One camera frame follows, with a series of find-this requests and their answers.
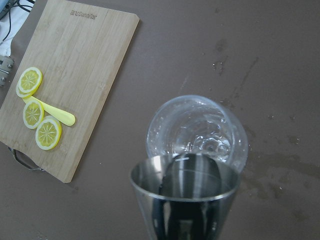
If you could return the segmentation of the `steel cocktail jigger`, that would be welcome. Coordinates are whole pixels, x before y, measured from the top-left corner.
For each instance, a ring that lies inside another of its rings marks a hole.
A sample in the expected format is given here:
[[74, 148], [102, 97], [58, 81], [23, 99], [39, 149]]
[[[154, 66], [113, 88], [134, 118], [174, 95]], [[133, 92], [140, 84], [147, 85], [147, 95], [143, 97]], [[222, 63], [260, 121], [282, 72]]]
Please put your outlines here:
[[151, 240], [217, 240], [240, 185], [232, 167], [193, 153], [148, 158], [129, 176]]

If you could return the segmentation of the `clear wine glass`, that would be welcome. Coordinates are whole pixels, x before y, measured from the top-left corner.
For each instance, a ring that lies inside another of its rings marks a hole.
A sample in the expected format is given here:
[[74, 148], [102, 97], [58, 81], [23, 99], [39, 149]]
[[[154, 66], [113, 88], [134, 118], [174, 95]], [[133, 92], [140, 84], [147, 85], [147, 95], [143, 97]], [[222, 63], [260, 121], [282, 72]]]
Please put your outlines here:
[[227, 108], [200, 95], [183, 95], [164, 103], [150, 121], [148, 157], [199, 153], [242, 173], [249, 142], [240, 120]]

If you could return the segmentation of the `lemon slice two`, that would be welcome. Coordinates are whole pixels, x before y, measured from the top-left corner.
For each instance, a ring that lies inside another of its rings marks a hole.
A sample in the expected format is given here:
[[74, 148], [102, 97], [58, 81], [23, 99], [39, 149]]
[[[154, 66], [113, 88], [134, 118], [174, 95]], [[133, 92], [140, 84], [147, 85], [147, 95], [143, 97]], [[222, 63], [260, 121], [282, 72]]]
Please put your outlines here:
[[44, 107], [39, 100], [31, 100], [25, 104], [22, 112], [24, 125], [28, 129], [36, 129], [44, 119]]

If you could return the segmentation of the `lemon slice three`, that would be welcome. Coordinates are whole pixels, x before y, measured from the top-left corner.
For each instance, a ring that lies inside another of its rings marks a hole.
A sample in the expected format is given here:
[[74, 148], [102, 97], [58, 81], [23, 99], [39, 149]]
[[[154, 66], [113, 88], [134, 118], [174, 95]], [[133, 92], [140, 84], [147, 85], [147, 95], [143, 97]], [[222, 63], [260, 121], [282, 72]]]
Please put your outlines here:
[[42, 83], [43, 73], [37, 67], [31, 66], [23, 71], [18, 80], [18, 89], [24, 93], [29, 94], [36, 91]]

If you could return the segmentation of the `lemon slice four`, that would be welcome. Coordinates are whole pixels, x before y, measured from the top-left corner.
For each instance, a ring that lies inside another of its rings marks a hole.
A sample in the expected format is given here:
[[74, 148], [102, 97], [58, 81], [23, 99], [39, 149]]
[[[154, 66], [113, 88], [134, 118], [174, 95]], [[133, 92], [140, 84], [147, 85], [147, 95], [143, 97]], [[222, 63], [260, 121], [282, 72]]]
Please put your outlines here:
[[27, 93], [24, 93], [20, 90], [19, 88], [19, 84], [16, 85], [16, 94], [20, 97], [20, 98], [27, 98], [29, 96], [31, 96], [33, 94], [32, 91], [28, 91]]

